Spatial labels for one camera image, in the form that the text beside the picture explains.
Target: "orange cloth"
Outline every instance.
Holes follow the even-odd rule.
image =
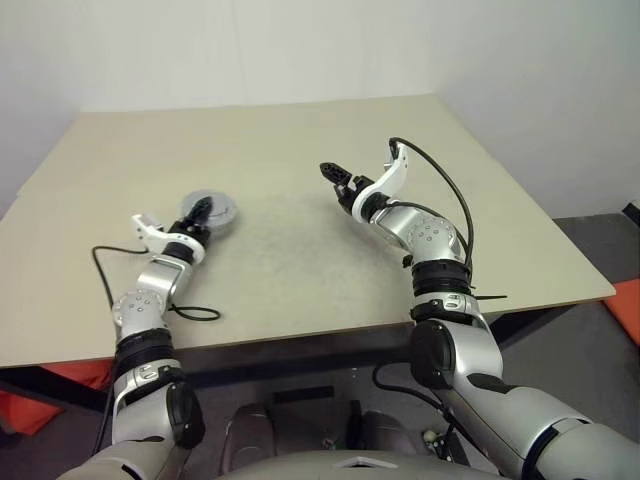
[[[604,303],[629,336],[640,346],[640,278],[615,283],[616,296]]]
[[[109,381],[111,360],[52,363],[43,368],[91,388],[103,388]],[[33,435],[63,410],[53,405],[0,391],[0,415],[16,432]]]

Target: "table leg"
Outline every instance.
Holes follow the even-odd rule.
[[[102,412],[107,401],[105,392],[38,366],[0,369],[0,390],[67,410]]]
[[[494,320],[489,325],[489,328],[491,328],[491,332],[500,349],[504,350],[572,307],[573,305],[564,305],[525,312],[506,313]]]

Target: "beige tabletop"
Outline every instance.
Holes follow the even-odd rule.
[[[458,183],[476,226],[474,285],[486,313],[607,297],[612,286],[437,97],[202,110],[83,114],[0,222],[0,366],[108,357],[114,329],[89,251],[140,245],[129,217],[165,225],[182,197],[211,188],[239,216],[197,267],[182,304],[223,312],[211,323],[170,314],[178,348],[409,321],[403,253],[338,206],[318,164],[377,178],[387,139],[421,145]],[[416,155],[400,197],[464,232],[453,194]],[[102,255],[114,295],[146,259]]]

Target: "floor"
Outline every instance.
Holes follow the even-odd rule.
[[[611,281],[640,275],[640,229],[622,215],[560,219],[556,223]],[[401,343],[406,328],[366,334],[322,336],[287,342],[245,346],[213,354],[184,358],[190,371],[198,365],[237,364],[251,357],[295,358],[296,352],[342,351],[372,345]],[[525,384],[577,408],[594,421],[605,423],[640,441],[640,364],[638,349],[601,303],[572,308],[550,324],[503,351],[507,383]],[[390,383],[411,384],[406,367],[385,369]],[[266,401],[276,418],[294,418],[289,427],[309,434],[283,448],[287,451],[321,448],[322,440],[342,441],[348,401],[359,399],[363,410],[380,410],[395,416],[419,442],[427,428],[442,431],[444,422],[420,401],[377,390],[370,368],[342,369],[268,381],[251,381],[198,390],[205,412],[207,434],[186,466],[185,478],[208,479],[217,474],[225,427],[235,409],[254,401]],[[274,392],[331,385],[333,398],[274,405]],[[65,412],[34,437],[0,434],[0,472],[5,480],[55,478],[86,459],[93,444],[99,415]],[[468,449],[478,468],[491,469]]]

